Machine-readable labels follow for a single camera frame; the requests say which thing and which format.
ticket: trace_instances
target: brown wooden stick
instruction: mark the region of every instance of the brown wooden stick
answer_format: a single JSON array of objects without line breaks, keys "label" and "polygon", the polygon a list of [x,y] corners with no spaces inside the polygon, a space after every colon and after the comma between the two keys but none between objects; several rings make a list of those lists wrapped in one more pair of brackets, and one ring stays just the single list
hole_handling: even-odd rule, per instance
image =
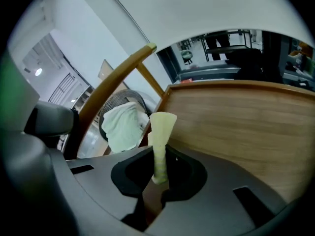
[{"label": "brown wooden stick", "polygon": [[153,87],[155,92],[162,98],[164,95],[163,89],[159,86],[155,78],[151,75],[151,73],[147,70],[145,65],[143,63],[139,63],[137,65],[138,71],[141,73],[141,75],[149,82],[149,84]]},{"label": "brown wooden stick", "polygon": [[94,117],[112,95],[125,77],[136,68],[146,57],[156,50],[156,45],[149,43],[121,63],[102,83],[93,91],[79,113],[79,126],[70,135],[64,149],[65,159],[76,159],[80,143],[89,129]]}]

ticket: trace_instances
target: wooden panel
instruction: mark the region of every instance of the wooden panel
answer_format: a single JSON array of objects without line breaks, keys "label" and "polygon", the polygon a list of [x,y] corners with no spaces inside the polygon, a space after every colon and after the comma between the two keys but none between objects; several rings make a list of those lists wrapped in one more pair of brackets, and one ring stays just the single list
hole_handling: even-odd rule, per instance
[{"label": "wooden panel", "polygon": [[158,111],[176,114],[169,144],[237,163],[287,202],[314,171],[315,93],[273,83],[187,83]]}]

